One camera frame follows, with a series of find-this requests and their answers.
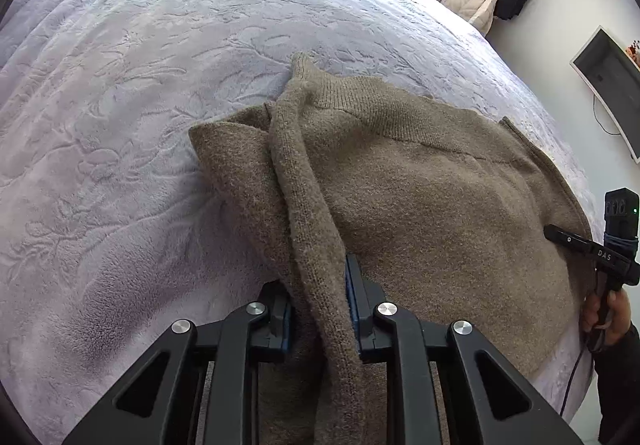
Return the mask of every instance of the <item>hand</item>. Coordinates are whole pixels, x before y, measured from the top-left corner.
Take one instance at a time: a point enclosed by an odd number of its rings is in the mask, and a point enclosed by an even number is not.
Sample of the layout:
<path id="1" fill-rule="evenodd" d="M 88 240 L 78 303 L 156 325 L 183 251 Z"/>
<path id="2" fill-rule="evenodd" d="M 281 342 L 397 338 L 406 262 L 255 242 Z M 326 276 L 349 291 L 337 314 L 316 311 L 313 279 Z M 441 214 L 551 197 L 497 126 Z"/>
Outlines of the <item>hand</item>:
<path id="1" fill-rule="evenodd" d="M 631 327 L 631 305 L 626 291 L 610 291 L 607 297 L 609 309 L 613 312 L 611 323 L 605 333 L 604 343 L 606 346 L 616 344 Z M 580 326 L 582 331 L 588 333 L 591 328 L 598 323 L 598 310 L 600 309 L 600 297 L 595 293 L 587 296 L 582 305 L 582 317 Z"/>

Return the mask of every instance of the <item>black cable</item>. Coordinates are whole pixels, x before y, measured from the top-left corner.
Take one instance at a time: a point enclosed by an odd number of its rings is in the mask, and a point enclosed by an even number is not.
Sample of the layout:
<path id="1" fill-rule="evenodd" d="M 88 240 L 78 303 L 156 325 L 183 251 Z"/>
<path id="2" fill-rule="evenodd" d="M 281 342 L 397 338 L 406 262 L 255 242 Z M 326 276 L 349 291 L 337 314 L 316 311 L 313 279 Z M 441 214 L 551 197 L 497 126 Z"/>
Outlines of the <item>black cable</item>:
<path id="1" fill-rule="evenodd" d="M 564 392 L 564 400 L 562 401 L 562 409 L 560 409 L 560 416 L 564 414 L 564 407 L 566 406 L 567 398 L 569 398 L 569 389 L 571 389 L 571 383 L 574 381 L 574 375 L 576 369 L 578 369 L 578 364 L 580 364 L 580 359 L 582 358 L 582 354 L 584 353 L 584 348 L 587 347 L 587 341 L 585 340 L 582 343 L 582 347 L 580 348 L 580 354 L 578 355 L 577 361 L 575 361 L 574 368 L 571 371 L 571 376 L 569 377 L 569 383 L 566 385 L 566 391 Z"/>
<path id="2" fill-rule="evenodd" d="M 598 271 L 595 270 L 595 288 L 594 291 L 598 290 Z M 560 409 L 560 416 L 564 414 L 564 408 L 566 406 L 566 401 L 569 398 L 569 389 L 571 389 L 571 383 L 574 381 L 574 375 L 576 370 L 578 369 L 578 364 L 580 364 L 580 359 L 582 358 L 582 354 L 584 353 L 584 348 L 587 347 L 587 339 L 584 339 L 582 342 L 582 346 L 580 347 L 580 353 L 578 354 L 578 358 L 575 361 L 574 368 L 571 370 L 571 375 L 569 376 L 569 382 L 566 385 L 566 390 L 564 392 L 564 399 L 562 400 L 562 408 Z"/>
<path id="3" fill-rule="evenodd" d="M 596 122 L 598 123 L 598 125 L 602 128 L 602 130 L 605 133 L 607 133 L 607 135 L 622 136 L 622 133 L 609 133 L 598 120 L 598 117 L 596 116 L 596 94 L 595 93 L 593 94 L 593 118 L 596 119 Z"/>

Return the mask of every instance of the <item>handheld device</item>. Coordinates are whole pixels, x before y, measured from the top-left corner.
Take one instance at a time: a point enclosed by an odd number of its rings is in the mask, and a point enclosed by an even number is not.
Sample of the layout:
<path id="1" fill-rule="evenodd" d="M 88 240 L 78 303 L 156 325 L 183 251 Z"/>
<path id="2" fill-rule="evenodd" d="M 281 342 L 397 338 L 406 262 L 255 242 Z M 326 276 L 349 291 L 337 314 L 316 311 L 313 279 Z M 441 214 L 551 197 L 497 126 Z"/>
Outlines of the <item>handheld device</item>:
<path id="1" fill-rule="evenodd" d="M 635 259 L 638 251 L 638 209 L 640 208 L 638 194 L 629 189 L 622 188 L 607 192 L 604 197 L 606 222 L 604 232 L 605 249 L 615 250 L 617 253 Z M 612 259 L 612 255 L 603 252 L 607 261 Z M 598 276 L 600 272 L 607 273 L 603 264 L 596 265 Z M 623 282 L 619 277 L 607 273 L 606 280 L 598 278 L 598 288 L 600 295 L 600 310 L 598 311 L 598 323 L 593 327 L 587 337 L 587 349 L 591 353 L 597 353 L 604 349 L 604 339 L 607 327 L 611 324 L 611 312 L 607 304 L 609 292 L 620 291 Z"/>

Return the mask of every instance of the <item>metal screw cap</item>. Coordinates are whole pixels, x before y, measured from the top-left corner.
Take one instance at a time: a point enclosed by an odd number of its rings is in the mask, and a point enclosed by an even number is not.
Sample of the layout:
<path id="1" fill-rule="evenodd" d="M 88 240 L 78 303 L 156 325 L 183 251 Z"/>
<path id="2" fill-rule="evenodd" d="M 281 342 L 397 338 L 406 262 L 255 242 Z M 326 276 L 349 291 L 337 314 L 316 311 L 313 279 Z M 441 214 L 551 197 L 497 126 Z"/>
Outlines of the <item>metal screw cap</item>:
<path id="1" fill-rule="evenodd" d="M 187 333 L 191 329 L 191 323 L 188 320 L 180 319 L 171 324 L 174 333 Z"/>
<path id="2" fill-rule="evenodd" d="M 398 311 L 398 306 L 392 302 L 381 302 L 378 304 L 378 312 L 389 317 Z"/>
<path id="3" fill-rule="evenodd" d="M 466 320 L 459 320 L 453 323 L 453 331 L 459 335 L 469 335 L 469 333 L 473 331 L 473 328 L 471 322 L 467 322 Z"/>
<path id="4" fill-rule="evenodd" d="M 246 312 L 249 315 L 259 315 L 261 313 L 264 313 L 266 309 L 267 307 L 261 302 L 250 302 L 246 305 Z"/>

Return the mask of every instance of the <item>bed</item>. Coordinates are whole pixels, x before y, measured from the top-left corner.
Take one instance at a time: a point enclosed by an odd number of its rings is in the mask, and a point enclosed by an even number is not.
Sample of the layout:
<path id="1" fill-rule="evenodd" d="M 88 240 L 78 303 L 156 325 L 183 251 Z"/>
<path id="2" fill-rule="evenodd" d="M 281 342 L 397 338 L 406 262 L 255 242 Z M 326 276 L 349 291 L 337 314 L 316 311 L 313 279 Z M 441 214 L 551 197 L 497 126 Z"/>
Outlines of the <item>bed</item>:
<path id="1" fill-rule="evenodd" d="M 276 98 L 290 56 L 498 120 L 604 223 L 558 126 L 434 0 L 14 0 L 0 23 L 0 381 L 57 445 L 178 318 L 252 300 L 272 274 L 207 186 L 187 130 Z M 556 408 L 575 321 L 535 378 Z M 584 398 L 584 358 L 565 417 Z"/>

